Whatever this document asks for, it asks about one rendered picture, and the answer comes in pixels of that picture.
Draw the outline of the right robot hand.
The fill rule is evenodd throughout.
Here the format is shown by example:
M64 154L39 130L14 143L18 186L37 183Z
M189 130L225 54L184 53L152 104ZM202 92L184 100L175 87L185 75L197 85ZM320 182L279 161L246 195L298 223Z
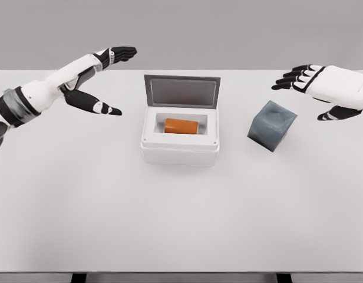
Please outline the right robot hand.
M363 74L334 65L300 65L285 73L273 90L295 90L334 106L319 121L346 120L363 111Z

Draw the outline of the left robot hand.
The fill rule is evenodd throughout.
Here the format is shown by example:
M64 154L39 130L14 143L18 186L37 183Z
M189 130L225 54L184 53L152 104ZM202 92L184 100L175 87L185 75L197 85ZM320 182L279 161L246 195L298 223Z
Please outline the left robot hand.
M111 47L87 54L57 70L47 81L65 98L65 102L77 109L94 114L122 115L121 110L111 107L79 88L96 73L118 62L127 62L137 54L135 47Z

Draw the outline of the grey cube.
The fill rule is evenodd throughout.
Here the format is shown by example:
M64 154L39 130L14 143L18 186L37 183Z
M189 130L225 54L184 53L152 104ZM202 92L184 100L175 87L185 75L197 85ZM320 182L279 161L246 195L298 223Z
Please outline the grey cube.
M279 104L268 101L253 118L247 136L257 144L274 152L297 116Z

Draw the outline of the grey hinged box lid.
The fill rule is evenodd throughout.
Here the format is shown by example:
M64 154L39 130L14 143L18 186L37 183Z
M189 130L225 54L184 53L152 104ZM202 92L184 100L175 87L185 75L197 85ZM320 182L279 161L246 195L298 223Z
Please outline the grey hinged box lid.
M220 77L144 75L149 107L217 109Z

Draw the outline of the orange cylinder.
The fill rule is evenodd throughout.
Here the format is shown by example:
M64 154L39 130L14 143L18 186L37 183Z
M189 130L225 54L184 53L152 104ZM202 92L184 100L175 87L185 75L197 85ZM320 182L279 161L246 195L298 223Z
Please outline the orange cylinder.
M167 118L164 124L164 132L172 134L197 134L199 123L190 120Z

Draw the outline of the white open box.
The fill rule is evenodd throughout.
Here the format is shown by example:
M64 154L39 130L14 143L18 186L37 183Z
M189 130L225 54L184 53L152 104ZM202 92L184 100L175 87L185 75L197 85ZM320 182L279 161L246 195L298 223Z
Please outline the white open box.
M196 134L165 133L166 119L195 121ZM206 108L147 107L141 152L150 164L213 166L220 150L219 111Z

